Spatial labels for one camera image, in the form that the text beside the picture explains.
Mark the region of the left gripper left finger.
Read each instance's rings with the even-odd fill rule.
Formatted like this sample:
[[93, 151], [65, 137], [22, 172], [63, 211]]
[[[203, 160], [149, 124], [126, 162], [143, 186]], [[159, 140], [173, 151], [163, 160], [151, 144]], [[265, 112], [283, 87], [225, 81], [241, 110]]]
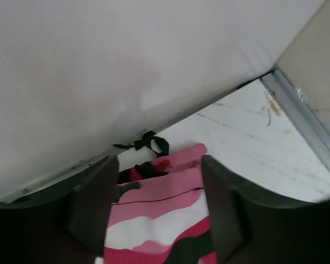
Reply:
[[103, 254], [118, 169], [115, 156], [100, 160], [100, 165], [74, 187], [71, 195], [65, 228], [94, 255]]

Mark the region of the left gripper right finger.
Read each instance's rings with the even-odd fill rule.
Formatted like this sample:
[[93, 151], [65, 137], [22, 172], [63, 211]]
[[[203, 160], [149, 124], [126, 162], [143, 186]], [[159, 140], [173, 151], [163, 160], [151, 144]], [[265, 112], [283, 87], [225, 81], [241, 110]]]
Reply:
[[330, 263], [330, 199], [277, 194], [209, 155], [201, 171], [219, 263]]

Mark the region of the pink camouflage trousers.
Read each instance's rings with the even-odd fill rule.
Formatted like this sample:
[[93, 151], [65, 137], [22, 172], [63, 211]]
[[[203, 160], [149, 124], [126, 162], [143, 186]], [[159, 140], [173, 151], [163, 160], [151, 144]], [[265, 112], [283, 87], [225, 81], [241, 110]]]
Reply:
[[216, 263], [201, 174], [206, 146], [173, 153], [159, 138], [156, 158], [121, 171], [103, 256], [97, 263]]

